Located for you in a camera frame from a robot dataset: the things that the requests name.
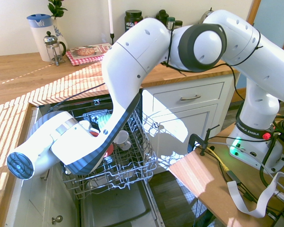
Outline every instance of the wooden countertop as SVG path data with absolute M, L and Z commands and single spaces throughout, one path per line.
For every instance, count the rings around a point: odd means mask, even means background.
M 7 154 L 24 141 L 32 105 L 57 103 L 76 93 L 103 83 L 101 63 L 56 67 L 41 60 L 39 53 L 0 56 L 0 226 L 4 222 L 15 178 L 5 161 Z M 223 65 L 202 73 L 185 73 L 158 65 L 142 87 L 176 83 L 231 74 Z M 74 99 L 108 94 L 101 86 Z
M 218 136 L 229 136 L 234 124 L 221 131 Z M 226 142 L 226 139 L 214 138 L 211 142 Z M 216 145 L 215 152 L 224 164 L 247 186 L 251 192 L 259 197 L 265 189 L 262 184 L 259 171 L 238 159 L 230 156 L 229 149 L 225 145 Z M 255 218 L 240 212 L 228 191 L 219 163 L 213 157 L 205 154 L 200 156 L 200 150 L 191 152 L 170 167 L 172 174 L 178 178 L 225 226 L 229 227 L 270 227 L 273 220 L 265 215 L 264 218 Z M 271 178 L 264 174 L 266 181 L 271 182 Z M 244 198 L 249 210 L 254 210 L 256 204 Z M 269 201 L 269 206 L 282 210 L 284 203 L 276 197 Z

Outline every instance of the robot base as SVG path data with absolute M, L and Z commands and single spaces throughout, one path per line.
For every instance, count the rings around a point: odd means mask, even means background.
M 230 134 L 230 137 L 241 138 L 244 140 L 256 140 L 242 133 L 237 127 L 234 128 L 234 130 Z M 242 140 L 227 139 L 226 143 L 232 144 L 236 147 L 239 147 L 240 149 L 245 150 L 245 152 L 243 152 L 239 149 L 236 149 L 235 147 L 229 146 L 231 156 L 235 157 L 236 159 L 239 159 L 240 161 L 256 169 L 260 169 L 261 164 L 258 163 L 249 154 L 251 154 L 257 160 L 262 162 L 270 146 L 270 141 L 268 142 L 248 142 L 248 141 L 242 141 Z M 282 154 L 282 151 L 283 151 L 282 145 L 280 144 L 279 141 L 276 141 L 275 146 L 265 164 L 265 167 L 269 170 L 271 174 L 280 171 L 282 167 L 284 166 L 284 155 Z

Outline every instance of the candle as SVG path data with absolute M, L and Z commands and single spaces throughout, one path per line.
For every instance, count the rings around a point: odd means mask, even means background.
M 113 13 L 112 13 L 112 1 L 108 0 L 108 14 L 109 14 L 109 29 L 110 34 L 114 33 L 114 25 L 113 25 Z

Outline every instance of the floor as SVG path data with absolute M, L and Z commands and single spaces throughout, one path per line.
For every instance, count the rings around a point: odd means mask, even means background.
M 235 122 L 240 103 L 230 105 L 222 129 Z M 280 103 L 281 115 L 284 115 L 284 103 Z M 150 187 L 166 227 L 192 227 L 206 207 L 197 202 L 196 197 L 169 171 L 156 174 L 150 181 Z M 210 227 L 222 227 L 215 219 Z

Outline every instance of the dishwasher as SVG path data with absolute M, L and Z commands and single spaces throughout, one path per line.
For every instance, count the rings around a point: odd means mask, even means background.
M 41 113 L 48 108 L 40 107 Z M 92 124 L 90 113 L 112 113 L 113 104 L 109 95 L 103 95 L 68 101 L 55 110 L 68 111 L 77 121 L 89 120 Z M 62 166 L 62 181 L 79 202 L 80 227 L 165 226 L 148 184 L 157 168 L 157 157 L 141 122 L 140 99 L 123 127 L 132 143 L 129 150 L 113 144 L 114 152 L 89 175 L 68 174 Z

